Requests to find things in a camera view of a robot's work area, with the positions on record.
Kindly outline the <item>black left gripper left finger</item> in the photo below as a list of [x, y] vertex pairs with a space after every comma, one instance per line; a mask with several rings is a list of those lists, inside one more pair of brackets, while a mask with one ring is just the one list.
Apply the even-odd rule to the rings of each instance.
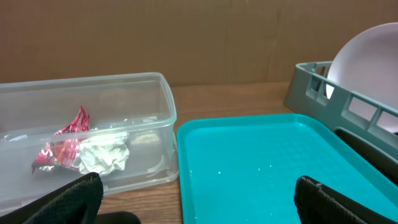
[[104, 196], [99, 174], [91, 172], [1, 217], [1, 224], [94, 223]]

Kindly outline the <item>white tissue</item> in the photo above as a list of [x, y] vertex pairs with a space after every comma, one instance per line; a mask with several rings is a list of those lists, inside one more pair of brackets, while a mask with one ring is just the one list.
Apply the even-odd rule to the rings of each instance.
[[126, 141], [129, 133], [104, 134], [90, 137], [79, 146], [79, 172], [96, 172], [100, 176], [109, 175], [116, 170], [124, 170], [130, 151]]

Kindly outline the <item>pink plate with food scraps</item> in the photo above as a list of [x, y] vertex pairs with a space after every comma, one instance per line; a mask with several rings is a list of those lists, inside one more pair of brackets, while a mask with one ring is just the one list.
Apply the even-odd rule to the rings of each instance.
[[372, 27], [336, 55], [327, 79], [397, 108], [397, 23]]

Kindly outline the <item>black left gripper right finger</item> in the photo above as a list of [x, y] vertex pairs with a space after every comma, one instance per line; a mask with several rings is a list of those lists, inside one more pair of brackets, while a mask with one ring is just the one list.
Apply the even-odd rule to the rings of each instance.
[[306, 175], [296, 181], [294, 204], [302, 224], [397, 224]]

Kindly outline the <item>red snack wrapper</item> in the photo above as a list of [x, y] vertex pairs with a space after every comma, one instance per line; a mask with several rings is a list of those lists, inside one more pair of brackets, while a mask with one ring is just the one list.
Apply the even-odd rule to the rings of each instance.
[[[75, 119], [55, 135], [74, 134], [89, 130], [90, 115], [80, 106], [80, 110]], [[74, 171], [79, 171], [80, 153], [79, 145], [83, 139], [66, 139], [58, 142], [48, 142], [41, 149], [31, 168], [35, 170], [53, 171], [55, 168], [62, 167]]]

